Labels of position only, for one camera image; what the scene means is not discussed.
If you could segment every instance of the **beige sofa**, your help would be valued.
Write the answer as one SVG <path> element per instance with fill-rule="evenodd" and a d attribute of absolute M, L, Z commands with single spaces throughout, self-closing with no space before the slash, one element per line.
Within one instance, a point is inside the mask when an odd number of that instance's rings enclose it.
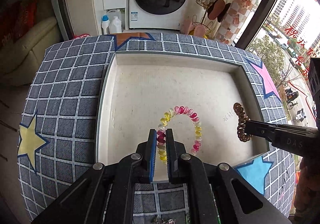
<path fill-rule="evenodd" d="M 45 49 L 61 42 L 50 0 L 38 0 L 35 25 L 15 43 L 0 49 L 0 83 L 19 86 L 31 83 Z"/>

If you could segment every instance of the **tree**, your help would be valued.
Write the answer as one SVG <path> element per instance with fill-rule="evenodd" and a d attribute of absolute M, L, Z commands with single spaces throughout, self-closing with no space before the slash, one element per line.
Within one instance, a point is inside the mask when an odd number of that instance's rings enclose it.
<path fill-rule="evenodd" d="M 281 84 L 280 73 L 284 69 L 284 54 L 280 47 L 270 41 L 268 35 L 265 35 L 262 39 L 255 38 L 247 47 L 247 51 L 255 53 L 261 58 L 274 84 L 279 86 Z"/>
<path fill-rule="evenodd" d="M 297 39 L 296 38 L 290 38 L 288 40 L 288 46 L 291 47 L 293 50 L 299 50 L 299 47 L 297 46 Z"/>
<path fill-rule="evenodd" d="M 283 70 L 280 71 L 279 81 L 277 82 L 277 84 L 275 83 L 276 88 L 279 88 L 281 85 L 288 84 L 290 81 L 301 78 L 300 74 L 299 74 L 298 76 L 290 79 L 289 76 L 290 76 L 292 70 L 293 70 L 292 65 L 288 64 L 288 65 L 284 66 Z"/>

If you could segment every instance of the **spiral hair tie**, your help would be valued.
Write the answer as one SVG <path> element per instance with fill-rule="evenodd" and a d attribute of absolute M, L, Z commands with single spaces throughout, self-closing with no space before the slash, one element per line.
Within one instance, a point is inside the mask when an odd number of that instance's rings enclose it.
<path fill-rule="evenodd" d="M 178 114 L 185 114 L 189 116 L 195 125 L 195 133 L 196 133 L 196 140 L 195 144 L 193 145 L 192 149 L 190 150 L 193 155 L 196 155 L 196 153 L 199 151 L 202 141 L 202 127 L 201 122 L 199 121 L 199 118 L 197 117 L 197 113 L 193 112 L 193 109 L 189 109 L 188 107 L 178 107 L 175 106 L 174 109 L 170 108 L 169 112 L 164 113 L 164 117 L 160 119 L 160 124 L 158 125 L 158 131 L 157 131 L 157 147 L 158 147 L 158 154 L 160 156 L 160 159 L 162 161 L 167 160 L 167 153 L 165 148 L 165 131 L 167 129 L 168 122 L 171 118 L 173 118 L 175 115 Z"/>

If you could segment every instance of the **white tray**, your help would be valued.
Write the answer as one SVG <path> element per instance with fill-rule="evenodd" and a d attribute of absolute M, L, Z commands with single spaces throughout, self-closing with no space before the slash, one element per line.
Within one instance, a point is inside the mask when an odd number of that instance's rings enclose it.
<path fill-rule="evenodd" d="M 148 139 L 149 130 L 157 129 L 164 112 L 175 106 L 188 106 L 198 114 L 203 140 L 197 156 L 203 162 L 234 166 L 267 152 L 263 138 L 239 141 L 235 102 L 252 120 L 263 121 L 242 66 L 181 54 L 117 52 L 102 89 L 96 161 L 109 165 L 134 153 Z M 191 119 L 176 115 L 168 128 L 189 152 L 195 140 Z M 154 181 L 167 179 L 167 166 L 157 155 Z"/>

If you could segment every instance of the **white plastic bottle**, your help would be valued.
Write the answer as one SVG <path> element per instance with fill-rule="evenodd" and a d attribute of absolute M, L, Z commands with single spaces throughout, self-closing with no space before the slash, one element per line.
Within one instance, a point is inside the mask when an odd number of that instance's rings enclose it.
<path fill-rule="evenodd" d="M 107 35 L 108 34 L 107 29 L 108 29 L 109 25 L 110 25 L 110 20 L 109 20 L 107 15 L 104 15 L 102 17 L 102 22 L 101 22 L 103 35 Z"/>
<path fill-rule="evenodd" d="M 122 33 L 121 20 L 115 16 L 109 26 L 110 34 Z"/>

